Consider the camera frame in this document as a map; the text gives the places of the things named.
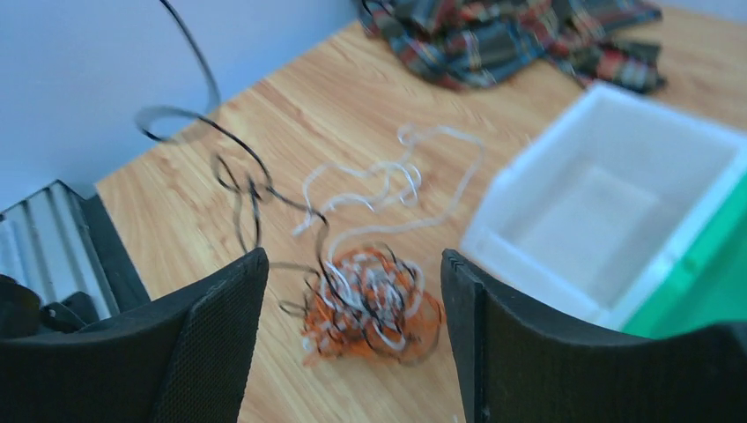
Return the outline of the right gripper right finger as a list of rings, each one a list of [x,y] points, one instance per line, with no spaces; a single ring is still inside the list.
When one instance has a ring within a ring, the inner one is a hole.
[[[743,422],[746,326],[665,339],[562,313],[453,249],[441,292],[468,422]]]

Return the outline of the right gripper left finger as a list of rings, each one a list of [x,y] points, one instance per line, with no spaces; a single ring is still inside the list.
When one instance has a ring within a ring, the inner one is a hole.
[[[2,421],[236,421],[268,273],[266,252],[253,249],[76,332],[3,340]]]

